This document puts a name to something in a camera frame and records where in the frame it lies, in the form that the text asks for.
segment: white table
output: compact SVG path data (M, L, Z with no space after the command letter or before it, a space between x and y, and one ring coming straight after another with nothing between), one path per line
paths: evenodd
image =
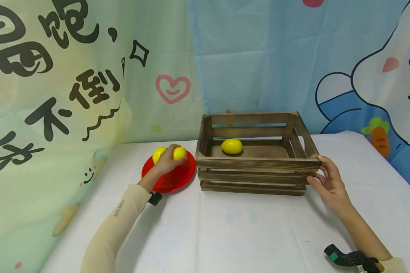
M354 205L410 271L410 187L356 133L315 135L320 153L339 166ZM180 141L191 153L196 141ZM101 170L42 273L78 273L87 244L154 149L167 143L121 144ZM146 207L117 258L121 273L349 272L323 254L351 241L309 188L306 195L202 192L198 178Z

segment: pink heart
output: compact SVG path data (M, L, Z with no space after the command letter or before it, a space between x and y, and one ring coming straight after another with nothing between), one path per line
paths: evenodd
M176 85L179 82L184 82L187 87L185 87L185 90L178 97L173 98L172 100L170 100L167 97L167 95L164 92L162 92L162 90L161 90L161 80L167 80L168 83L170 84L171 88L176 87ZM187 77L177 77L175 80L173 80L173 78L171 78L169 75L165 75L165 74L161 74L158 77L156 77L156 90L158 91L161 98L163 100L165 100L165 102L168 103L168 104L177 103L178 101L185 98L188 95L188 93L190 92L190 89L191 89L191 81ZM168 95L174 96L174 95L177 95L177 94L180 93L180 89L177 89L173 92L170 91L170 90L165 90L165 92Z

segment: black strap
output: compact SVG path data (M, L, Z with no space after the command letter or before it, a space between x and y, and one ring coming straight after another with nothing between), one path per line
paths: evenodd
M156 206L159 201L162 199L162 194L161 193L153 193L151 192L151 197L149 199L149 203Z

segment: smiley face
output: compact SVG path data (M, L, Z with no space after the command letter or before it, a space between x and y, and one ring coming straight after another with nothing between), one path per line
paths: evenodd
M88 169L88 172L85 173L86 180L83 182L83 184L87 184L93 179L96 169L97 169L96 165L94 165L93 168Z

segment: yellow lemon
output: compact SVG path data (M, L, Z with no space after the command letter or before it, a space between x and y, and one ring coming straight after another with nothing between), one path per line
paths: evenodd
M151 158L153 159L153 163L154 163L154 164L156 164L156 163L158 162L159 157L161 156L161 154L162 154L165 150L167 150L166 147L159 147L159 148L157 148L157 149L153 152L153 155L152 155Z
M241 141L234 138L226 139L225 141L223 141L220 147L223 152L230 155L239 154L243 150L243 144L241 144Z
M173 160L177 160L179 158L183 158L187 156L187 150L184 147L177 147L173 151Z

